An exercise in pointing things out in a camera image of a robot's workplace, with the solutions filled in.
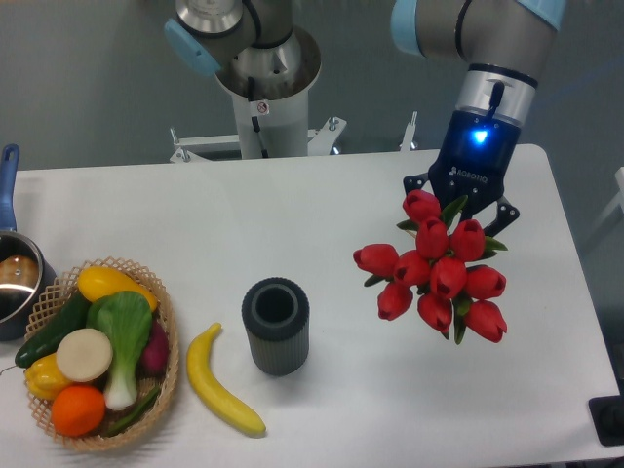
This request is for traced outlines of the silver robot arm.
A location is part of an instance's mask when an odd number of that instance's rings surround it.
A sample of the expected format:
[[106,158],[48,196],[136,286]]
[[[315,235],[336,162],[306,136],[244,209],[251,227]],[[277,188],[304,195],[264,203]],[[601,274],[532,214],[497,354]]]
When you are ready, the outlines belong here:
[[[560,29],[562,1],[399,1],[395,46],[468,66],[439,155],[407,191],[430,185],[463,218],[495,207],[486,234],[518,218],[504,177]],[[164,27],[176,55],[231,96],[246,159],[326,154],[329,132],[308,134],[308,93],[321,70],[314,38],[293,23],[289,1],[179,1]]]

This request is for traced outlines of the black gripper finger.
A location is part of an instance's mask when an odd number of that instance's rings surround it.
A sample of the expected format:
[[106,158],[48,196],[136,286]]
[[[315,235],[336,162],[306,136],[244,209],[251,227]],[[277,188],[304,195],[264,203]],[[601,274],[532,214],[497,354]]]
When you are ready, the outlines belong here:
[[407,175],[403,178],[406,201],[432,201],[433,195],[425,190],[427,174]]
[[495,219],[484,228],[488,237],[496,237],[520,217],[520,211],[506,197],[496,201]]

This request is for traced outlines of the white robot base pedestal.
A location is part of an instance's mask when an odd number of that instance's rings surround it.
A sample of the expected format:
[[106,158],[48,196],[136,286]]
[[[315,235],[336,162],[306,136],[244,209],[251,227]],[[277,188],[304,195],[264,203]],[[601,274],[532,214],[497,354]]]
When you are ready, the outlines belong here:
[[217,73],[232,99],[244,159],[308,154],[308,96],[320,70],[318,44],[296,26],[282,44],[248,47]]

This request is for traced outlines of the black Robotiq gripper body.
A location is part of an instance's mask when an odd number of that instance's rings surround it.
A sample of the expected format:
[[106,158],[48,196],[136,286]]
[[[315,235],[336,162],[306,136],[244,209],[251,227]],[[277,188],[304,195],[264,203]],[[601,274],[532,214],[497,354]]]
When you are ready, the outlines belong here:
[[467,219],[500,199],[520,133],[520,128],[498,119],[453,112],[438,157],[428,170],[441,205],[465,196],[462,217]]

